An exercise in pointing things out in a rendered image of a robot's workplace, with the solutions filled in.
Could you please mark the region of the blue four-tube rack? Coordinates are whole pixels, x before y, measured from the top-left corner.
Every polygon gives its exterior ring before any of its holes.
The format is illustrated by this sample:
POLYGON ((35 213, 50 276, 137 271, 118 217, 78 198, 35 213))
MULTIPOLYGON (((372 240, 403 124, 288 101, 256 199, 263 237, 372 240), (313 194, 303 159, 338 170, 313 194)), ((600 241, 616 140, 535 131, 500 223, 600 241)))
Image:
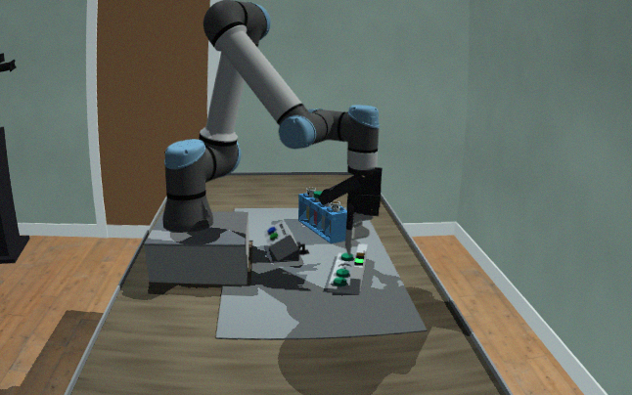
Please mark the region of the blue four-tube rack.
POLYGON ((338 212, 333 212, 330 206, 323 205, 307 193, 298 195, 298 221, 329 243, 345 241, 346 218, 347 211, 342 206, 338 212), (306 205, 309 206, 309 220, 306 217, 306 205), (317 226, 314 223, 314 210, 317 211, 317 226), (325 216, 325 231, 322 229, 322 215, 325 216))

